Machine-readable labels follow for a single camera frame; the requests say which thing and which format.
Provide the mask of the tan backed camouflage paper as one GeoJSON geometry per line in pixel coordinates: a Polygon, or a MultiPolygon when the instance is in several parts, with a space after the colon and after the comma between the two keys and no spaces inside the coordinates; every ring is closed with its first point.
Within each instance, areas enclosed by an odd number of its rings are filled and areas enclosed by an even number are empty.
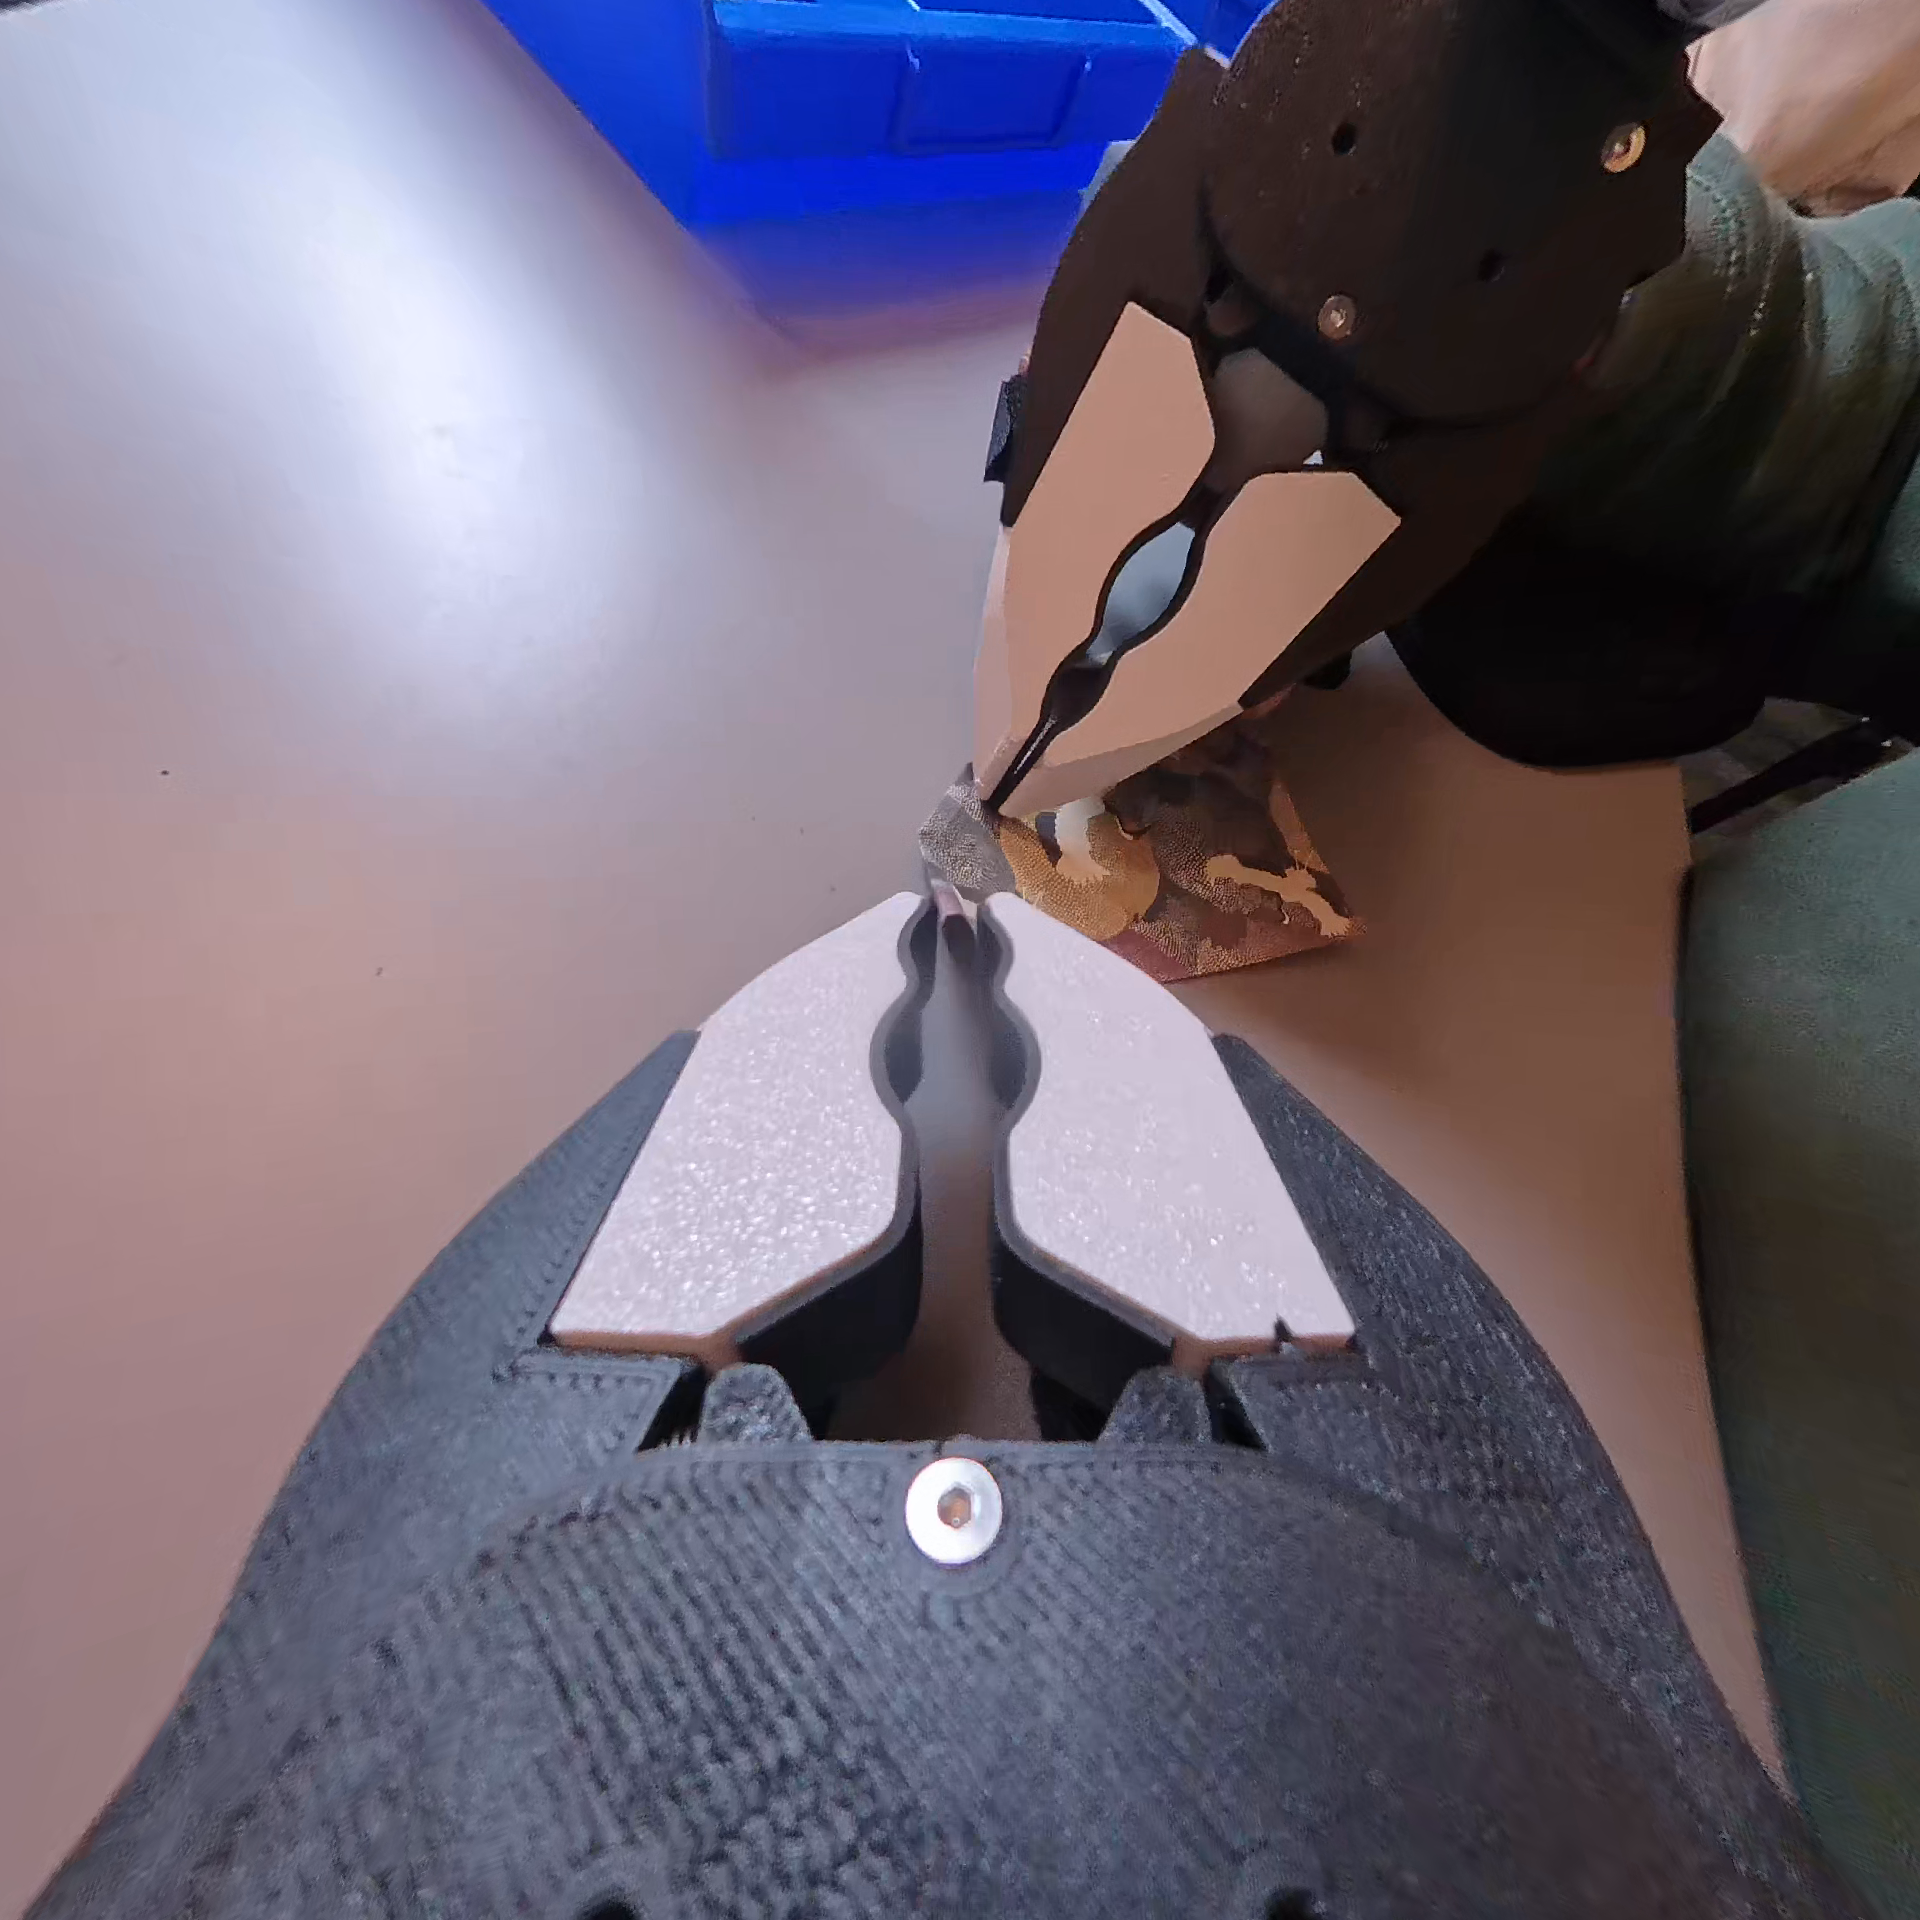
{"type": "Polygon", "coordinates": [[[1277,707],[1189,742],[1104,798],[995,814],[971,774],[919,828],[925,874],[1011,894],[1162,984],[1356,938],[1281,776],[1277,707]]]}

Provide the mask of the person's right hand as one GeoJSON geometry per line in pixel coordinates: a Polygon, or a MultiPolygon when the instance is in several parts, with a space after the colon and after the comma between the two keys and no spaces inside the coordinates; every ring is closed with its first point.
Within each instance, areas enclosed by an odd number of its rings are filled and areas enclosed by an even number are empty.
{"type": "Polygon", "coordinates": [[[1762,182],[1805,215],[1918,180],[1918,6],[1767,2],[1691,46],[1691,87],[1762,182]]]}

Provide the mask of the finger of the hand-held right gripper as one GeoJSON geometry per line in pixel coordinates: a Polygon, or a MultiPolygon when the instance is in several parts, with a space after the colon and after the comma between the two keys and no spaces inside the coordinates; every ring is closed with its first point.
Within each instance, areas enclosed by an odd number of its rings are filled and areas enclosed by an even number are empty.
{"type": "Polygon", "coordinates": [[[1167,620],[1116,659],[1084,719],[995,787],[991,809],[1025,816],[1099,798],[1215,732],[1398,527],[1350,471],[1250,478],[1198,543],[1192,586],[1167,620]]]}
{"type": "Polygon", "coordinates": [[[1130,554],[1156,541],[1211,456],[1189,337],[1128,300],[1016,519],[995,539],[971,670],[971,776],[1014,807],[1113,675],[1093,656],[1130,554]]]}

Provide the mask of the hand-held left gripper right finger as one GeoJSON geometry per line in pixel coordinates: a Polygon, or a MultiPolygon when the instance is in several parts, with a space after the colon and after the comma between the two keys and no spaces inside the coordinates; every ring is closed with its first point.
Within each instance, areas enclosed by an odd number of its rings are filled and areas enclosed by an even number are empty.
{"type": "Polygon", "coordinates": [[[1096,1437],[1170,1373],[1360,1366],[1339,1292],[1203,1020],[1157,980],[1011,892],[976,913],[997,1104],[995,1330],[1041,1437],[1096,1437]]]}

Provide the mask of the person's right forearm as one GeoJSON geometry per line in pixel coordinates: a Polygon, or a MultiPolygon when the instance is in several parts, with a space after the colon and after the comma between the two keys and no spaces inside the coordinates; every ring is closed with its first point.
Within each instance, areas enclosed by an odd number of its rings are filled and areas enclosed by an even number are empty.
{"type": "Polygon", "coordinates": [[[1428,703],[1547,769],[1671,760],[1767,703],[1916,742],[1918,208],[1808,216],[1724,135],[1522,507],[1391,635],[1428,703]]]}

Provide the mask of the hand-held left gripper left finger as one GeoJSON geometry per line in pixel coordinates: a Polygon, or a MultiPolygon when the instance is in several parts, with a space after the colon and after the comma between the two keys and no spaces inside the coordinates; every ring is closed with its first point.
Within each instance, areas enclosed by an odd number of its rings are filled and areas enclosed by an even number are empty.
{"type": "Polygon", "coordinates": [[[775,1373],[823,1434],[900,1355],[923,1290],[905,1104],[939,914],[893,894],[719,1006],[588,1240],[545,1341],[577,1357],[775,1373]]]}

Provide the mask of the blue plastic bin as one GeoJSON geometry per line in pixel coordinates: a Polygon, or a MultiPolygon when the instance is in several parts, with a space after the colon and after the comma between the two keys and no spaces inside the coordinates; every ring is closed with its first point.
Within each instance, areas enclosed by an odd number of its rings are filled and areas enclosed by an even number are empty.
{"type": "Polygon", "coordinates": [[[685,229],[1084,187],[1259,2],[489,2],[685,229]]]}

